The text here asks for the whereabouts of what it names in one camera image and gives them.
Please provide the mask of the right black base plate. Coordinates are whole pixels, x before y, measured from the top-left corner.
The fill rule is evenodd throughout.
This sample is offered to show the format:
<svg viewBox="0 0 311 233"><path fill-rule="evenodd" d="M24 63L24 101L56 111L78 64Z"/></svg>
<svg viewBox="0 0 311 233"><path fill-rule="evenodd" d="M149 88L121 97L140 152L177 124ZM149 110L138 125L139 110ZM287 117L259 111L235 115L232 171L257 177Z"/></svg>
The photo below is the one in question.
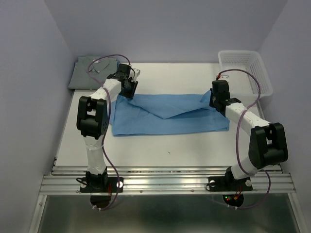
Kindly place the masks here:
<svg viewBox="0 0 311 233"><path fill-rule="evenodd" d="M210 192L252 191L253 187L249 177L229 180L225 176L212 176L208 178L206 190Z"/></svg>

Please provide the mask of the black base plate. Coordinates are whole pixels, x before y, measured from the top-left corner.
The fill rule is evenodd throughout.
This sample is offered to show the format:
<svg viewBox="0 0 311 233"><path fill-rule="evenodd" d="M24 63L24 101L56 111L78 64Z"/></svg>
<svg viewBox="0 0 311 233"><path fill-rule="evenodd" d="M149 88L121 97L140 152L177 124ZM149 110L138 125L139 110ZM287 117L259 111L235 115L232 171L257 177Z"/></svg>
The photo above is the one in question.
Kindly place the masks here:
<svg viewBox="0 0 311 233"><path fill-rule="evenodd" d="M89 184L86 181L86 177L77 178L76 181L80 184L81 193L119 193L123 192L124 178L120 177L118 182L117 177L108 177L107 184Z"/></svg>
<svg viewBox="0 0 311 233"><path fill-rule="evenodd" d="M208 178L206 190L210 192L252 191L253 187L249 177L229 180L225 176L212 176Z"/></svg>

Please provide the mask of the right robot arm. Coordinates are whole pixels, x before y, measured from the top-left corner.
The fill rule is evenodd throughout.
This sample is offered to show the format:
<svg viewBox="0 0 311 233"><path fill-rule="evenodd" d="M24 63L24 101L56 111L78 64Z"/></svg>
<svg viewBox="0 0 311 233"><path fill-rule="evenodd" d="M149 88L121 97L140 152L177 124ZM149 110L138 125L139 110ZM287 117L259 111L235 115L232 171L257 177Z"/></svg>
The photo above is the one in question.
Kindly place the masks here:
<svg viewBox="0 0 311 233"><path fill-rule="evenodd" d="M209 104L237 124L237 133L243 129L250 136L247 157L230 166L224 176L213 178L215 187L224 185L227 190L235 189L262 168L288 160L283 125L260 118L250 112L240 100L231 98L227 81L212 82Z"/></svg>

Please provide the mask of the folded grey shirt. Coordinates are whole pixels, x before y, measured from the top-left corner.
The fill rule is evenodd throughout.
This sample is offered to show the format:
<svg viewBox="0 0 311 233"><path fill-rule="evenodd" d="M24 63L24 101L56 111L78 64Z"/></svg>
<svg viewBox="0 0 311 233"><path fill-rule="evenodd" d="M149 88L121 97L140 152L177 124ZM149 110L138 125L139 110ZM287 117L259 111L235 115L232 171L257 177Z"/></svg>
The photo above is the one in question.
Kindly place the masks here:
<svg viewBox="0 0 311 233"><path fill-rule="evenodd" d="M116 58L98 59L97 56L79 56L75 62L68 89L97 90L106 78L117 71L119 61Z"/></svg>

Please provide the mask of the blue long sleeve shirt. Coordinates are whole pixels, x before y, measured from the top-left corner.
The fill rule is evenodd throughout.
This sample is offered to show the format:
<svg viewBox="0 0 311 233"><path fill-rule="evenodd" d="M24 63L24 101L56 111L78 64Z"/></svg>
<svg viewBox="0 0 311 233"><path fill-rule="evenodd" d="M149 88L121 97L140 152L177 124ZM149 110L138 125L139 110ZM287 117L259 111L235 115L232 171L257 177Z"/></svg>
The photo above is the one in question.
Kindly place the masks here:
<svg viewBox="0 0 311 233"><path fill-rule="evenodd" d="M112 103L114 136L172 135L229 130L229 119L210 107L204 94L136 94Z"/></svg>

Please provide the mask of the white plastic basket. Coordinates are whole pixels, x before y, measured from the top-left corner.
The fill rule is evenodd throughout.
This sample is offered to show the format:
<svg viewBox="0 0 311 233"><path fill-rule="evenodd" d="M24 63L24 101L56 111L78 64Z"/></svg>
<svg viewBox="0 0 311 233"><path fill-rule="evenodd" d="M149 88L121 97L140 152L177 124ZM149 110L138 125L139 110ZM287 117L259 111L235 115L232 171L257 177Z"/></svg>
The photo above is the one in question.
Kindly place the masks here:
<svg viewBox="0 0 311 233"><path fill-rule="evenodd" d="M257 84L260 85L261 97L273 94L270 78L258 52L222 50L218 52L218 59L223 74L230 76L231 97L253 102L258 97Z"/></svg>

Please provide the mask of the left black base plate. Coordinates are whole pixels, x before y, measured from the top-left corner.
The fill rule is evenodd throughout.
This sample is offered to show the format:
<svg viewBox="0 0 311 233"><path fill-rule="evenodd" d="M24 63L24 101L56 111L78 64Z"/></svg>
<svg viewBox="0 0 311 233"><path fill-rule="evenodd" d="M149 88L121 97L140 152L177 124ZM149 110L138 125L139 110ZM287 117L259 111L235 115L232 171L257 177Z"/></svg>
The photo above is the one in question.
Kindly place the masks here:
<svg viewBox="0 0 311 233"><path fill-rule="evenodd" d="M117 177L108 177L107 184L89 184L86 181L86 177L77 178L76 181L80 184L81 193L119 193L123 192L124 178L120 177L118 182Z"/></svg>

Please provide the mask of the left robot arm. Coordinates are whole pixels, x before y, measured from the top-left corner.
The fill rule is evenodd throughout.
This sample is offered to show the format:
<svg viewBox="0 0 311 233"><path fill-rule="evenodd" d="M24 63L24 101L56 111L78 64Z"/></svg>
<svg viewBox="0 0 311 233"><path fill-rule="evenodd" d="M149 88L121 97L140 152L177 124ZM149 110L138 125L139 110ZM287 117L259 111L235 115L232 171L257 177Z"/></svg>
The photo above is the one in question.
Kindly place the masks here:
<svg viewBox="0 0 311 233"><path fill-rule="evenodd" d="M115 178L108 178L103 139L109 125L111 100L118 95L132 99L139 75L139 69L120 64L117 71L109 75L93 94L79 98L76 126L84 139L87 152L86 175L77 179L82 193L103 193L108 192L110 186L119 187Z"/></svg>

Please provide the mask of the aluminium rail frame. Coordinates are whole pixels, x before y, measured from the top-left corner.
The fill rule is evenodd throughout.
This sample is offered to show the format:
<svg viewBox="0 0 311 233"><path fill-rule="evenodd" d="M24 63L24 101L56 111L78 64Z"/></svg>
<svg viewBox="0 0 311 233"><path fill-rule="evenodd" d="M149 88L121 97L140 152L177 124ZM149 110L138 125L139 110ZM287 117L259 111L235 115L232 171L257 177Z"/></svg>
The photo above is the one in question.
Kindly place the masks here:
<svg viewBox="0 0 311 233"><path fill-rule="evenodd" d="M46 195L78 195L87 168L86 144L76 127L78 101L69 109L54 166L41 183ZM230 122L226 132L113 136L103 149L108 175L124 178L124 195L204 194L208 178L247 156L249 135Z"/></svg>

